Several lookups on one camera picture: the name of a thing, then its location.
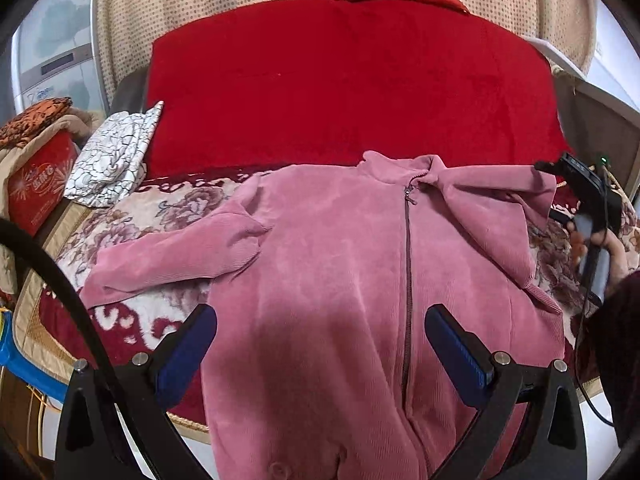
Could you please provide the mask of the floral plush seat blanket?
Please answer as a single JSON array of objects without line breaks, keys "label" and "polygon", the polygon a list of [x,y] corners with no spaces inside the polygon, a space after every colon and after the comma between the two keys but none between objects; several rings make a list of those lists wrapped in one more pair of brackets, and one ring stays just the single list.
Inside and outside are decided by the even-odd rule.
[{"label": "floral plush seat blanket", "polygon": [[[63,270],[80,296],[100,250],[132,242],[152,233],[186,228],[224,204],[243,183],[231,190],[221,190],[214,186],[191,188],[178,202],[158,205],[155,222],[146,229],[136,226],[130,214],[122,209],[109,210],[100,217],[104,226],[102,232],[96,232],[93,222],[87,221],[82,230],[67,241],[60,255]],[[527,232],[529,250],[536,264],[537,285],[561,309],[565,346],[570,317],[586,306],[568,261],[567,237],[548,220],[542,227],[529,226]],[[127,344],[141,341],[152,347],[160,341],[161,336],[169,332],[171,326],[186,318],[195,301],[203,300],[209,304],[209,286],[206,278],[192,278],[157,285],[111,304],[85,306],[102,330],[118,328],[124,332]],[[190,411],[190,416],[207,426],[204,400],[201,408]]]}]

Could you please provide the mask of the white crackle pattern pillow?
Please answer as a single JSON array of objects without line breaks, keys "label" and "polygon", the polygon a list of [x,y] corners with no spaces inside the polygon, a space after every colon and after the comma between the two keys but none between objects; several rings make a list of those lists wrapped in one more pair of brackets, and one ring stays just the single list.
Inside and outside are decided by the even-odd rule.
[{"label": "white crackle pattern pillow", "polygon": [[158,101],[144,113],[117,112],[90,136],[67,178],[63,196],[89,208],[108,208],[144,180],[144,156],[164,107]]}]

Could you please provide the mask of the pink corduroy zip jacket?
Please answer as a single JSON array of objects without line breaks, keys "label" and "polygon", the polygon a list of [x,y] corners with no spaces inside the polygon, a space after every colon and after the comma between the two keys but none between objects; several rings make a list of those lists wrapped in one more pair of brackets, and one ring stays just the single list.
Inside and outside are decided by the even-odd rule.
[{"label": "pink corduroy zip jacket", "polygon": [[425,338],[429,307],[520,363],[564,353],[527,232],[555,189],[529,166],[434,155],[288,166],[186,228],[100,250],[80,296],[209,280],[201,381],[221,478],[424,479],[473,417]]}]

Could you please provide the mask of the red sofa throw blanket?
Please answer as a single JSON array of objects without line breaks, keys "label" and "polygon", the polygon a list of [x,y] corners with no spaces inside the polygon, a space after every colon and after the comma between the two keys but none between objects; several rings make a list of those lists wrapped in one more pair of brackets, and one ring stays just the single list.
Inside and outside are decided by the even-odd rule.
[{"label": "red sofa throw blanket", "polygon": [[353,165],[365,151],[448,166],[531,164],[567,150],[547,60],[478,16],[402,0],[278,0],[157,39],[163,107],[150,178]]}]

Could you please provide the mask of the orange black patterned cloth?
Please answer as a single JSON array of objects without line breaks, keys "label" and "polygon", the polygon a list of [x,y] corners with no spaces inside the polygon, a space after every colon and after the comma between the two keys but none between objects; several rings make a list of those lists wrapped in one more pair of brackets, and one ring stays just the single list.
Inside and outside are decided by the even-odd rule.
[{"label": "orange black patterned cloth", "polygon": [[13,117],[0,130],[0,148],[24,148],[43,130],[65,115],[73,105],[69,96],[50,98],[32,104]]}]

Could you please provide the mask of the red gift box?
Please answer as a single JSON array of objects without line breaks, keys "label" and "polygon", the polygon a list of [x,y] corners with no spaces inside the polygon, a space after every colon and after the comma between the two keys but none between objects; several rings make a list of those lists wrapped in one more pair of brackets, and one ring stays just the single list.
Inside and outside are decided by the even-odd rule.
[{"label": "red gift box", "polygon": [[9,178],[10,219],[35,235],[62,200],[78,149],[62,129]]}]

